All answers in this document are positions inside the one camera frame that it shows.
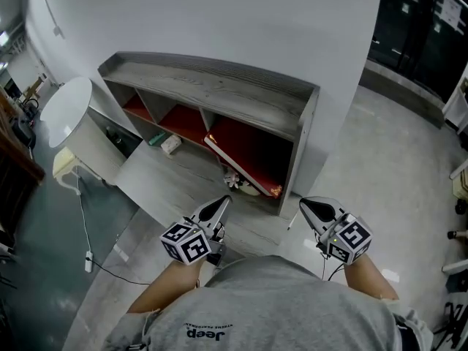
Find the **black cable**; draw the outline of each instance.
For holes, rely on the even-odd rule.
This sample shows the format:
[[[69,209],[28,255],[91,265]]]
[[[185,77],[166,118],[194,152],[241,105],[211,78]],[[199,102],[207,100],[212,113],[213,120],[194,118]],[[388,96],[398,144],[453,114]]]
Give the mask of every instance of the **black cable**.
[[[322,281],[323,281],[323,276],[325,275],[325,260],[326,259],[325,259],[325,256],[322,255],[322,257],[323,257],[323,270],[322,270]]]
[[[344,267],[344,264],[338,265],[338,268],[336,268],[335,271],[331,274],[331,276],[328,277],[328,281],[331,280],[331,277],[333,277],[333,275],[334,275],[335,273],[337,273],[337,272],[339,272],[339,271],[343,271],[343,270],[344,270],[343,267]]]
[[[97,266],[99,266],[103,271],[106,271],[106,272],[108,272],[109,274],[112,274],[112,275],[113,275],[114,277],[116,277],[116,278],[123,279],[124,281],[127,281],[127,282],[129,282],[130,284],[142,284],[141,282],[133,282],[133,281],[129,281],[128,279],[125,279],[124,277],[117,276],[116,274],[112,273],[111,271],[108,271],[106,268],[103,268],[101,265],[99,265],[98,263],[96,263],[94,260],[91,260],[89,257],[87,257],[86,260],[93,262],[94,264],[96,264]]]

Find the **red board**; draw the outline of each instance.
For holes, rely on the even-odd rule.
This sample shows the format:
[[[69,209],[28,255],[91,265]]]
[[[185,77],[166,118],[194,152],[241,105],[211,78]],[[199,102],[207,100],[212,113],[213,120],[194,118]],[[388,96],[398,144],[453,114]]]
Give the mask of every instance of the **red board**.
[[[199,110],[177,104],[158,125],[182,138],[206,146],[203,142],[206,128]]]
[[[220,117],[205,142],[264,195],[281,196],[293,143],[227,117]]]
[[[141,101],[140,97],[135,94],[125,105],[124,110],[128,113],[134,114],[144,120],[147,120],[154,124],[153,119],[151,118],[148,110]]]

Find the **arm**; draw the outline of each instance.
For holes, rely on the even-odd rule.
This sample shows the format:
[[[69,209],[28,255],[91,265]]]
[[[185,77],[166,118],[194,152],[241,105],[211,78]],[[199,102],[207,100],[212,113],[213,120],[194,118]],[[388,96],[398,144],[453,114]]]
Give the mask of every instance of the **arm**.
[[[398,295],[367,254],[344,267],[348,286],[377,299],[398,300]]]
[[[144,313],[163,309],[183,294],[193,290],[205,259],[192,265],[172,261],[169,266],[130,306],[127,313]]]

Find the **white wall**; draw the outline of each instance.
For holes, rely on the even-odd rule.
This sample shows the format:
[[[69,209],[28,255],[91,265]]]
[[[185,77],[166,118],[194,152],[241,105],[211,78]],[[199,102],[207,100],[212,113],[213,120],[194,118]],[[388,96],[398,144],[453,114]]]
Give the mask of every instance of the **white wall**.
[[[8,61],[7,69],[21,92],[24,92],[39,77],[36,64],[26,49]]]
[[[29,0],[26,28],[58,82],[93,80],[92,106],[131,129],[97,73],[117,50],[239,62],[321,87],[295,191],[305,195],[333,148],[369,50],[379,0]]]

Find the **jeep logo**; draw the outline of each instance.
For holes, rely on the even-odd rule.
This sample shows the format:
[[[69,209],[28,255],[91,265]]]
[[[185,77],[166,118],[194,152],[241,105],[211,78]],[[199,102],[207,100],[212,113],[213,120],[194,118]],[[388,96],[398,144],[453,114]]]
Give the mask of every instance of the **jeep logo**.
[[[189,329],[187,331],[187,336],[189,338],[215,338],[217,341],[223,336],[224,333],[222,331],[215,333],[214,331],[197,331],[197,329]]]

